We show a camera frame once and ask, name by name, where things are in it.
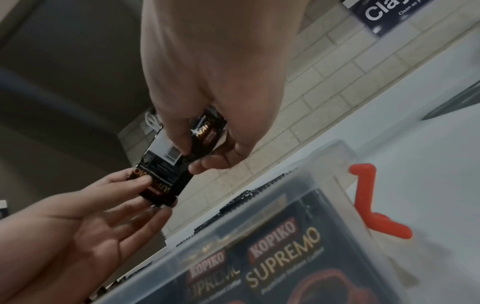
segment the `finger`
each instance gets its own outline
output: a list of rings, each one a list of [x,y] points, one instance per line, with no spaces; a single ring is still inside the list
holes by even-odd
[[[122,262],[126,261],[142,246],[147,244],[165,226],[172,215],[171,208],[162,208],[146,225],[120,243]]]
[[[253,147],[235,142],[228,135],[227,140],[212,154],[199,159],[188,167],[191,174],[201,174],[209,169],[228,169],[245,160],[252,152]]]
[[[106,177],[91,184],[90,186],[87,186],[86,188],[98,187],[98,186],[103,186],[111,183],[126,181],[127,178],[130,176],[130,174],[132,173],[132,171],[133,171],[133,168],[128,168],[119,172],[109,174]]]
[[[173,141],[173,144],[180,150],[183,155],[189,155],[192,149],[192,138],[190,136],[190,120],[177,119],[168,115],[160,115],[163,122],[163,128],[166,135]]]
[[[123,241],[124,239],[130,237],[143,226],[145,226],[159,211],[159,208],[150,208],[149,210],[146,210],[131,219],[131,221],[129,221],[128,223],[115,227],[113,229],[113,232],[116,238],[119,241]]]
[[[152,178],[144,175],[133,180],[86,188],[45,201],[42,209],[43,212],[57,217],[83,218],[136,198],[151,183]]]
[[[103,217],[109,226],[115,226],[121,221],[132,217],[151,206],[152,204],[148,200],[139,196],[121,204],[120,206],[105,211]]]

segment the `fingernail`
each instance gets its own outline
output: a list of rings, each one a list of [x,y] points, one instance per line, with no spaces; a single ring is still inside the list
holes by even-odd
[[[146,184],[152,181],[152,177],[150,175],[143,175],[136,179],[137,183]]]

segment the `kopiko logo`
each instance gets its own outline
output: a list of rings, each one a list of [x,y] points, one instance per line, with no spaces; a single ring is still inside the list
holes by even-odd
[[[299,228],[297,227],[295,219],[293,217],[289,218],[278,226],[277,229],[267,234],[248,249],[248,259],[250,260],[250,263],[255,263],[255,261],[262,255],[277,247],[290,236],[297,234],[298,231]]]
[[[225,250],[219,251],[214,255],[206,258],[197,265],[190,268],[188,272],[187,282],[191,282],[194,279],[201,277],[202,274],[207,274],[222,266],[225,263]]]
[[[397,7],[400,3],[405,5],[410,0],[385,0],[383,4],[381,2],[375,3],[376,6],[370,7],[365,11],[365,16],[368,20],[377,21],[384,16],[384,13],[390,12]]]

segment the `barcode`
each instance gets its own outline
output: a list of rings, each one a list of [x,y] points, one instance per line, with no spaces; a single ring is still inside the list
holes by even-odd
[[[175,165],[175,163],[180,158],[180,150],[177,147],[171,147],[167,154],[165,154],[165,160],[169,162],[171,165]]]

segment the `tiled wall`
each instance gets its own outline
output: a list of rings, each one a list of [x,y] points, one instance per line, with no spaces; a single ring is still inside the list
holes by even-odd
[[[175,233],[443,50],[480,21],[480,0],[433,0],[382,39],[335,0],[309,4],[295,41],[281,112],[252,155],[193,178],[164,230]],[[119,134],[135,162],[147,148],[132,124]]]

